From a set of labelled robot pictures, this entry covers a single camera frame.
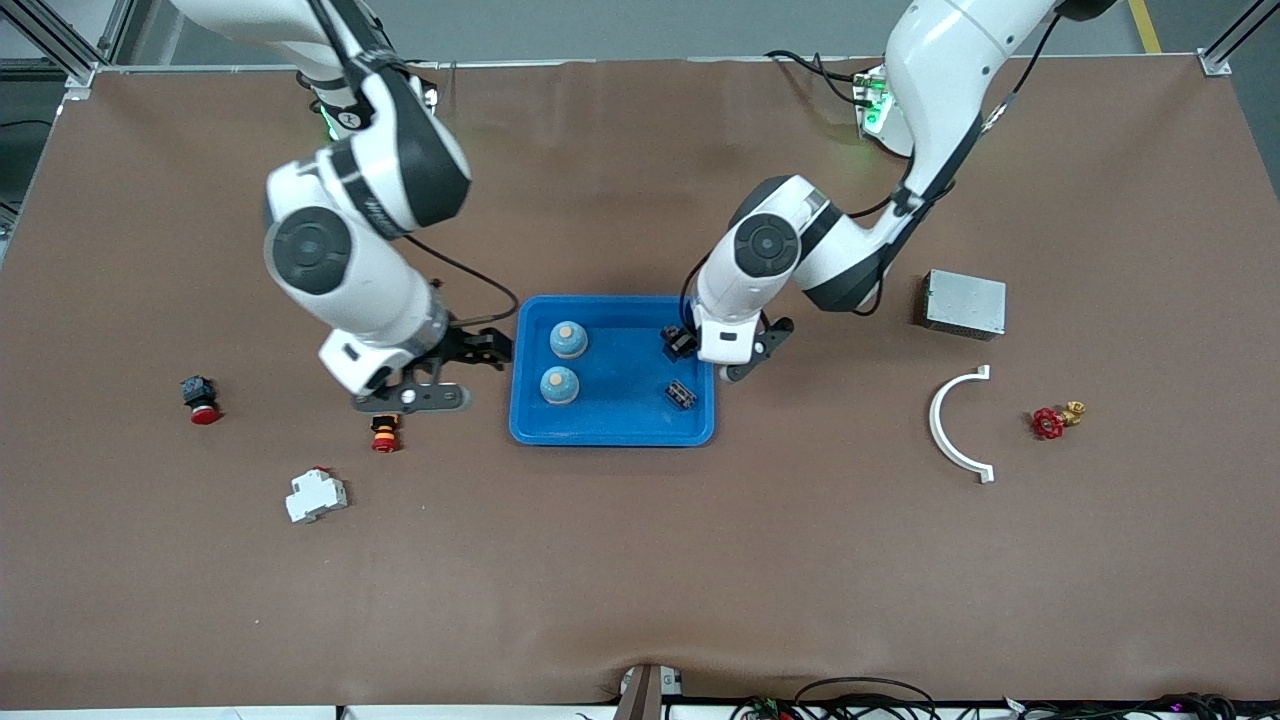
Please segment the aluminium frame corner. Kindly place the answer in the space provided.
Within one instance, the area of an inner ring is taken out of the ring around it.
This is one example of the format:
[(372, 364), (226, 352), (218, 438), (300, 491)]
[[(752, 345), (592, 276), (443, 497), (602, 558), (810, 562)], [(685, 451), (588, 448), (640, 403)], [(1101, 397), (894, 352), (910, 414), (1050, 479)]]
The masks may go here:
[(140, 0), (0, 0), (0, 76), (60, 76), (84, 99), (116, 64)]
[(1251, 0), (1245, 10), (1208, 47), (1197, 49), (1196, 55), (1204, 76), (1230, 76), (1233, 73), (1230, 67), (1233, 54), (1277, 13), (1280, 13), (1280, 0)]

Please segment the red handwheel brass valve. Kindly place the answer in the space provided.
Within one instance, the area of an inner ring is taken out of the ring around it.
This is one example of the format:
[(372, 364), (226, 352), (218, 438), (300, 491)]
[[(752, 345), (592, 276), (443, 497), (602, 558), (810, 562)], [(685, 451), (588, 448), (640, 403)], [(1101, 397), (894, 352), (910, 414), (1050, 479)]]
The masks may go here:
[(1085, 411), (1085, 405), (1079, 401), (1039, 407), (1030, 415), (1032, 432), (1039, 439), (1059, 439), (1066, 429), (1078, 427), (1082, 423)]

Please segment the grey perforated metal box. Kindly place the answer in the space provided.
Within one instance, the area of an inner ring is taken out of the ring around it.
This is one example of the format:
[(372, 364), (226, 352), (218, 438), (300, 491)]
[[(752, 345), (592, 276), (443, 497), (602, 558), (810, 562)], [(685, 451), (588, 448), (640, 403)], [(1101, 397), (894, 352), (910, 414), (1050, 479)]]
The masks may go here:
[(1007, 286), (933, 269), (922, 284), (922, 325), (969, 340), (992, 341), (1007, 328)]

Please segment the blue plastic tray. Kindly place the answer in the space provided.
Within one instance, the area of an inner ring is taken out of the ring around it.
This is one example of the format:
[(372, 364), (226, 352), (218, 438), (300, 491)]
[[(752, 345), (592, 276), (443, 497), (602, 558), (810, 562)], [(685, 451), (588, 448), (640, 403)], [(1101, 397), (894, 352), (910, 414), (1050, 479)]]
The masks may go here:
[[(539, 295), (520, 309), (509, 393), (509, 433), (520, 443), (564, 447), (698, 447), (716, 430), (717, 370), (699, 359), (672, 363), (660, 332), (677, 319), (678, 300), (664, 295)], [(549, 347), (552, 328), (577, 322), (589, 336), (580, 357)], [(550, 405), (539, 380), (550, 366), (580, 379), (577, 398)], [(680, 410), (664, 393), (673, 379), (696, 396)]]

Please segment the white circuit breaker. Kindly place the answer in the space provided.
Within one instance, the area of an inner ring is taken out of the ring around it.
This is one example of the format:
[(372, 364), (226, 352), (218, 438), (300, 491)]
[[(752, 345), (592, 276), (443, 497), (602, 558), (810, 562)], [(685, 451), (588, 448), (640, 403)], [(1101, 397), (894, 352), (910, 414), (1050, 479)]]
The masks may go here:
[(310, 524), (349, 506), (346, 487), (329, 468), (315, 466), (291, 480), (285, 511), (291, 523)]

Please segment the metal table edge bracket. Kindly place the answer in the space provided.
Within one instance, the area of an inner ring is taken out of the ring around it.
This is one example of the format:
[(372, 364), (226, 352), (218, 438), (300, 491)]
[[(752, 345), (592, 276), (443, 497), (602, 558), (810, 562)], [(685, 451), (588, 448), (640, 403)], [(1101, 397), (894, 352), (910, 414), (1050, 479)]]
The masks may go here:
[(672, 720), (671, 701), (684, 697), (684, 674), (671, 666), (635, 665), (623, 674), (620, 691), (612, 720)]

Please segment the red mushroom emergency button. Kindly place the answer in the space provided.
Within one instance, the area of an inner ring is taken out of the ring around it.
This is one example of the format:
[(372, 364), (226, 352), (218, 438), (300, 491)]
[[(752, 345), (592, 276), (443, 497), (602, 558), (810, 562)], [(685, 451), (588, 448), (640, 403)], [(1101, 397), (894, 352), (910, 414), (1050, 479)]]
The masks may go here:
[(191, 375), (180, 383), (183, 405), (191, 411), (191, 421), (206, 427), (221, 419), (215, 384), (204, 375)]

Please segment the white curved plastic bracket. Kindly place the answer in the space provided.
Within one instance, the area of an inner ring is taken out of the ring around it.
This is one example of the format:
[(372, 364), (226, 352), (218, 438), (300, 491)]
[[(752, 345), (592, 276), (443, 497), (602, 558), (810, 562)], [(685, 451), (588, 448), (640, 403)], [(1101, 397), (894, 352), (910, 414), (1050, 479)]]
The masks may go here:
[(987, 462), (980, 462), (969, 457), (955, 446), (945, 429), (943, 405), (948, 395), (959, 386), (973, 382), (987, 382), (989, 379), (991, 366), (984, 364), (977, 366), (973, 372), (960, 374), (950, 380), (946, 380), (931, 397), (931, 404), (927, 411), (931, 438), (933, 439), (937, 450), (952, 465), (973, 474), (983, 486), (989, 486), (995, 482), (995, 468)]

